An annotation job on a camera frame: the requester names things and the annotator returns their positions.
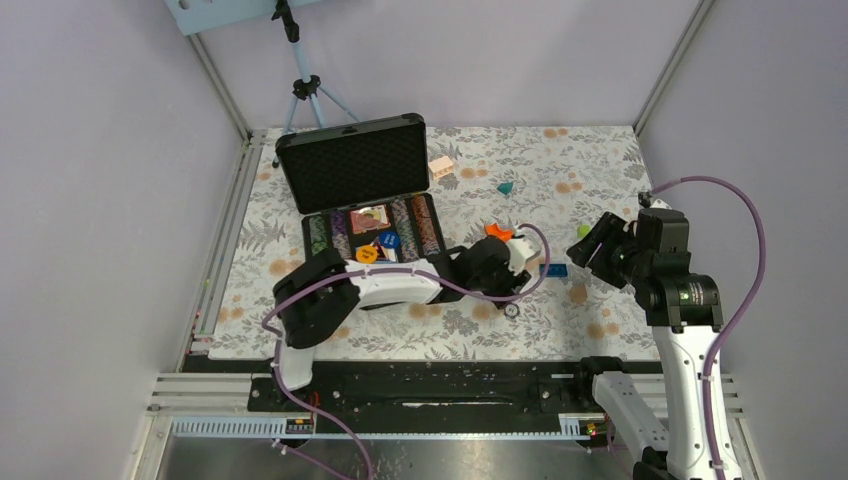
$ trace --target green object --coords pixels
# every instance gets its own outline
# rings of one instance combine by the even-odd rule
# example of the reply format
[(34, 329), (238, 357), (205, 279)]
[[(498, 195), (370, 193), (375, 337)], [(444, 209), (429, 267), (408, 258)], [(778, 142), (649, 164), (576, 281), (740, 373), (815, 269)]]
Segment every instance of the green object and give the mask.
[(509, 195), (509, 192), (512, 191), (512, 182), (502, 183), (498, 185), (498, 191), (503, 193), (504, 195)]

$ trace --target suitcase lid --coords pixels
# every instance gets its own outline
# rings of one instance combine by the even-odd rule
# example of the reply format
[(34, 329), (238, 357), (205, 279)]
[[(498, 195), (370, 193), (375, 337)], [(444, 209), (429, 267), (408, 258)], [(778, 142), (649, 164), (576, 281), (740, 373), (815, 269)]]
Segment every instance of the suitcase lid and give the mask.
[(276, 153), (309, 214), (427, 190), (426, 136), (424, 118), (408, 113), (283, 135)]

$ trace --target gray wall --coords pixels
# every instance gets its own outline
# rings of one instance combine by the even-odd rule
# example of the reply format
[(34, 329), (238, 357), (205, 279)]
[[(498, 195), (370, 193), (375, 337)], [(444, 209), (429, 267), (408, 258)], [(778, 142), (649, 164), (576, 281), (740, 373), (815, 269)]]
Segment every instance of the gray wall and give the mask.
[(163, 2), (0, 2), (0, 478), (115, 479), (239, 140)]
[[(720, 176), (762, 213), (765, 281), (724, 359), (768, 478), (844, 477), (846, 65), (844, 0), (719, 2), (642, 139), (655, 182)], [(665, 197), (729, 318), (756, 270), (747, 211), (719, 187)]]
[[(431, 125), (631, 124), (697, 0), (325, 0), (295, 9), (314, 73), (363, 118)], [(282, 23), (203, 34), (253, 128), (299, 78)], [(347, 123), (323, 102), (331, 124)], [(314, 125), (303, 105), (296, 124)]]

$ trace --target blue chip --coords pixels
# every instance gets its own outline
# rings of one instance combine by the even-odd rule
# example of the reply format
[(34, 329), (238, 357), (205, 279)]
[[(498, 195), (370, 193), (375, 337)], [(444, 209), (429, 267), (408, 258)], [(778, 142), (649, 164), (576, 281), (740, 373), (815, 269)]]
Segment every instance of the blue chip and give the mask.
[[(539, 265), (539, 273), (545, 271), (545, 264)], [(548, 267), (548, 277), (567, 277), (568, 267), (564, 263), (552, 263)]]
[(397, 248), (400, 245), (400, 237), (395, 232), (383, 232), (380, 234), (380, 245), (386, 248)]

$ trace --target metal floor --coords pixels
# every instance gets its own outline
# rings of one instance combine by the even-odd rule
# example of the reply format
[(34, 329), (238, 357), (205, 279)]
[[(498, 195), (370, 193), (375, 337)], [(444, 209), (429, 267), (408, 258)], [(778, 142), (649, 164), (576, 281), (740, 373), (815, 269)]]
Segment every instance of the metal floor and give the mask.
[[(571, 451), (573, 442), (496, 440), (366, 441), (379, 480), (610, 479), (628, 478), (608, 452)], [(301, 447), (336, 470), (365, 478), (349, 440), (313, 440)], [(618, 452), (627, 459), (626, 452)], [(335, 478), (267, 440), (172, 437), (159, 480), (324, 480)]]

